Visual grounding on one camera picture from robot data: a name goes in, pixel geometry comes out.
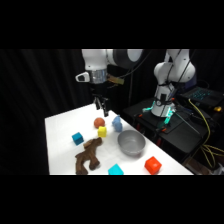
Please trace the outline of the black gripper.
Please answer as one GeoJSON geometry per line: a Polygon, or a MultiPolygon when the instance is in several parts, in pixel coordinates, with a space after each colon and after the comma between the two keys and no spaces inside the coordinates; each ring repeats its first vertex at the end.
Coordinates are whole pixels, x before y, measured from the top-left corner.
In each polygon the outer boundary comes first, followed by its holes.
{"type": "Polygon", "coordinates": [[[94,103],[96,105],[96,109],[99,110],[101,109],[101,102],[98,97],[102,97],[102,109],[104,111],[104,117],[107,117],[109,112],[108,112],[108,99],[105,98],[107,96],[107,84],[106,83],[101,83],[101,84],[91,84],[91,93],[94,98],[94,103]]]}

